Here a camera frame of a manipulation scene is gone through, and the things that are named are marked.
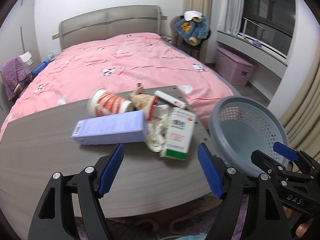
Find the pink bedspread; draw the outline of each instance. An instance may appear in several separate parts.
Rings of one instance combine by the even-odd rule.
[[[119,35],[65,49],[29,85],[2,125],[58,105],[111,93],[176,85],[207,128],[217,101],[231,90],[206,66],[176,51],[154,33]]]

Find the bed frame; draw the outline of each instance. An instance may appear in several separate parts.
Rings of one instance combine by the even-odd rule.
[[[157,5],[120,6],[81,14],[59,25],[61,49],[88,41],[150,32],[160,35],[161,9]]]

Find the metal bolt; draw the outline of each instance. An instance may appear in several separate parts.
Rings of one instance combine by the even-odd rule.
[[[94,171],[94,168],[89,166],[89,167],[86,167],[85,170],[84,170],[86,173],[91,173]]]
[[[230,168],[227,169],[227,172],[230,173],[230,174],[235,174],[236,173],[236,169],[230,167]]]
[[[261,174],[260,177],[263,180],[267,180],[269,178],[267,174]]]
[[[55,174],[53,174],[52,176],[54,179],[58,179],[60,178],[60,173],[59,172],[56,172]]]

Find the gray table top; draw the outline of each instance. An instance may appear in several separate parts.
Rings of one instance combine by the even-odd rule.
[[[153,94],[155,90],[182,97],[180,100],[185,102],[175,86],[146,92]],[[52,174],[79,173],[114,147],[79,146],[70,138],[77,121],[90,118],[87,101],[25,116],[10,122],[4,132],[0,143],[0,207],[22,239],[27,239],[33,213]],[[156,212],[209,193],[197,159],[197,147],[202,142],[215,152],[209,134],[198,121],[185,161],[160,158],[144,143],[124,144],[124,160],[111,191],[100,200],[105,216]],[[73,199],[75,214],[81,216],[77,196]]]

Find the storage bin lid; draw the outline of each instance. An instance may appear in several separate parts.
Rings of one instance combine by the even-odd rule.
[[[253,66],[250,62],[248,62],[248,61],[245,60],[244,58],[238,56],[237,54],[235,54],[235,53],[232,52],[232,51],[229,51],[229,50],[224,49],[224,48],[221,48],[221,47],[218,47],[218,51],[220,51],[220,52],[223,53],[224,55],[228,56],[229,58],[231,58],[231,59],[234,60],[235,62],[244,64],[244,65],[247,65],[247,66],[250,66],[250,67]]]

